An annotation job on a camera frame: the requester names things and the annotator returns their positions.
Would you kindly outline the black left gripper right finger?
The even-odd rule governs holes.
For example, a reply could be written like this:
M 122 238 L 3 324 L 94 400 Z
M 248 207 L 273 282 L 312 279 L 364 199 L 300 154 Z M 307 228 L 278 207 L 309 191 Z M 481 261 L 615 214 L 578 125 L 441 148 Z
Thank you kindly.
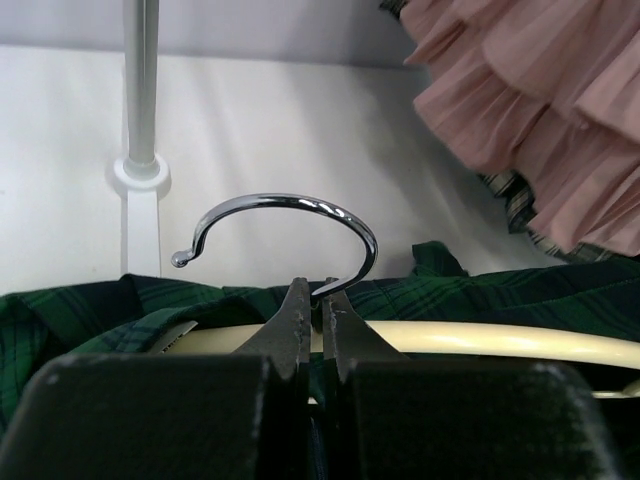
M 603 337 L 393 321 L 376 330 L 337 280 L 322 296 L 333 479 L 616 479 L 620 459 L 576 363 Z

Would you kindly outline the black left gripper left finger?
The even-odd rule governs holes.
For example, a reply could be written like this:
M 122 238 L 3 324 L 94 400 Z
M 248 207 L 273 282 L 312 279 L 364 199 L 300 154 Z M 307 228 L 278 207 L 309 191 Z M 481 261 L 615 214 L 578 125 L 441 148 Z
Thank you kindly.
M 303 479 L 311 302 L 305 279 L 227 354 L 68 354 L 28 383 L 5 479 Z

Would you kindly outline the green plaid skirt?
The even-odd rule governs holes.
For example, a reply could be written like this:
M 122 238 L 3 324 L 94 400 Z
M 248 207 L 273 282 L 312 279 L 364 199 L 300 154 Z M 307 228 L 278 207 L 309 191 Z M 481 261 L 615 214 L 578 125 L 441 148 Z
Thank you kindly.
M 348 291 L 364 318 L 509 321 L 626 340 L 639 337 L 639 266 L 632 260 L 470 276 L 442 244 L 414 247 L 414 270 Z M 189 309 L 216 311 L 236 299 L 245 319 L 271 316 L 282 287 L 216 288 L 127 275 L 117 281 L 4 296 L 1 300 L 1 419 L 46 360 L 80 351 L 142 352 Z

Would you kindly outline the cream hanger with metal hook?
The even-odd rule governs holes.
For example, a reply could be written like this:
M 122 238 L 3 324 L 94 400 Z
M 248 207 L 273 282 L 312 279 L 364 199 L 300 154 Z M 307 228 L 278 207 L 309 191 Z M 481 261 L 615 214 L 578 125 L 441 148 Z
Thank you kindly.
M 356 215 L 330 202 L 294 194 L 253 194 L 227 200 L 197 223 L 191 245 L 172 255 L 183 268 L 204 252 L 209 231 L 249 210 L 293 209 L 331 219 L 362 242 L 356 271 L 312 289 L 315 306 L 340 295 L 396 348 L 408 353 L 531 358 L 576 365 L 600 400 L 639 396 L 639 264 L 609 259 L 590 264 L 467 273 L 438 242 L 416 245 L 403 279 L 368 281 L 378 244 Z

